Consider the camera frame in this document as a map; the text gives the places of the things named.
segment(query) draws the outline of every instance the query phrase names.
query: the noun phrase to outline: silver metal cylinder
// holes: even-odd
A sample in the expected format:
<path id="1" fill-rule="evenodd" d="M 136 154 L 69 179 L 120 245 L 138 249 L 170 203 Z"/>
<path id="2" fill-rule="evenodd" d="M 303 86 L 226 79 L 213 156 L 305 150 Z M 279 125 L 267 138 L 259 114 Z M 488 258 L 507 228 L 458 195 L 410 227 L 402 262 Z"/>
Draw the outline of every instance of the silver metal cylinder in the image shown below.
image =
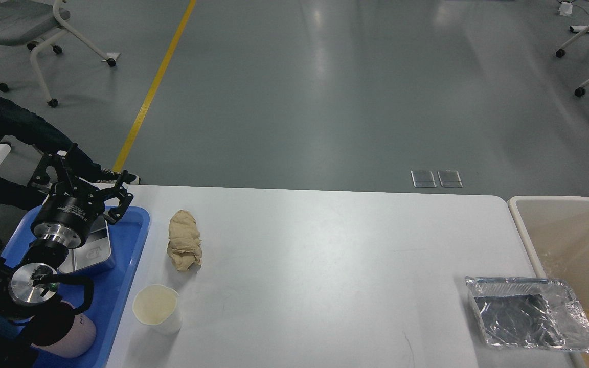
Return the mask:
<path id="1" fill-rule="evenodd" d="M 43 275 L 56 275 L 57 272 L 45 263 L 29 263 L 20 267 L 10 278 L 9 295 L 12 300 L 28 307 L 39 305 L 49 300 L 56 291 L 56 285 L 33 286 L 33 281 Z"/>
<path id="2" fill-rule="evenodd" d="M 81 237 L 77 232 L 61 224 L 42 223 L 33 228 L 33 233 L 39 239 L 53 240 L 63 244 L 67 249 L 74 249 L 81 244 Z"/>

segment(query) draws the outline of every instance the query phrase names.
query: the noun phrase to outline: person's leg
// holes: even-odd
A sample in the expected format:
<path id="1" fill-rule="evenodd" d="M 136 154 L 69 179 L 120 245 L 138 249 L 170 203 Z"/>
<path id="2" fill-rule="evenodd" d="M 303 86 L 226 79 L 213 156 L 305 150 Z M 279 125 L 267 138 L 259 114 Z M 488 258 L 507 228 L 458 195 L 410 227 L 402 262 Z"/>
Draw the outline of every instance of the person's leg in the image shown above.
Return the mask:
<path id="1" fill-rule="evenodd" d="M 0 203 L 30 210 L 44 202 L 45 193 L 0 178 Z"/>
<path id="2" fill-rule="evenodd" d="M 35 145 L 42 152 L 67 151 L 72 140 L 45 119 L 0 97 L 0 135 L 13 135 L 25 144 Z M 79 148 L 70 153 L 74 173 L 87 181 L 101 179 L 101 166 Z"/>

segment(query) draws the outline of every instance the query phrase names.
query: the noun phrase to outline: aluminum foil tray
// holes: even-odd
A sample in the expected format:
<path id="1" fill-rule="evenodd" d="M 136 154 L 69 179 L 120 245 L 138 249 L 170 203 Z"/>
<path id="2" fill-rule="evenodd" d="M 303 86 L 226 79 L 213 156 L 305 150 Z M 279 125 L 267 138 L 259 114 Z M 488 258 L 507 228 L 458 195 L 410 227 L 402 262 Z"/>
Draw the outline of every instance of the aluminum foil tray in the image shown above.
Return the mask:
<path id="1" fill-rule="evenodd" d="M 466 277 L 465 282 L 489 347 L 589 353 L 589 321 L 564 280 Z"/>

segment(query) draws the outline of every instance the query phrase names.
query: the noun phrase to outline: robotic arm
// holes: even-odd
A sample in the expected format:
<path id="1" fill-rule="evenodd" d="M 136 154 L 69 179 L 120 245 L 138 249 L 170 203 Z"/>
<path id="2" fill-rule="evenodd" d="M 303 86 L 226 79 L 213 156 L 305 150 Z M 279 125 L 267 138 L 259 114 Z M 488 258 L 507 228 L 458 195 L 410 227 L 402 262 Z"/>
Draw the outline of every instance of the robotic arm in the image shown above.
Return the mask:
<path id="1" fill-rule="evenodd" d="M 14 340 L 0 337 L 0 366 L 33 364 L 37 352 L 29 346 L 38 332 L 34 320 L 41 319 L 33 317 L 56 312 L 62 299 L 59 295 L 61 284 L 83 286 L 83 303 L 73 308 L 72 313 L 77 315 L 88 310 L 94 295 L 91 279 L 58 274 L 57 269 L 67 258 L 69 249 L 78 248 L 86 242 L 98 216 L 103 216 L 109 224 L 115 224 L 133 200 L 133 195 L 123 186 L 126 171 L 122 172 L 113 187 L 98 189 L 73 174 L 67 163 L 69 154 L 47 153 L 42 157 L 30 185 L 49 182 L 49 166 L 56 170 L 58 181 L 51 186 L 47 200 L 31 223 L 36 239 L 29 244 L 18 265 L 7 266 L 6 260 L 0 257 L 0 315 L 10 321 L 32 318 Z M 113 198 L 119 204 L 105 211 L 105 201 Z"/>

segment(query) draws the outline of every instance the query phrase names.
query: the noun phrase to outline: pink cup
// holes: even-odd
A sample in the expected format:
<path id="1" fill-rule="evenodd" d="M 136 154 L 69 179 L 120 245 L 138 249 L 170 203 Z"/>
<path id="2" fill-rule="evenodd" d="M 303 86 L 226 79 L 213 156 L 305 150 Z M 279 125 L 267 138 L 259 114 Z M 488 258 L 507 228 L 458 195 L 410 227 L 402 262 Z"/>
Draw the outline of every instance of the pink cup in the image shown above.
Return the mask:
<path id="1" fill-rule="evenodd" d="M 42 316 L 40 331 L 33 339 L 33 347 L 63 358 L 76 358 L 92 346 L 97 328 L 84 314 L 74 316 L 71 313 L 71 303 L 61 301 L 58 308 L 58 314 Z"/>

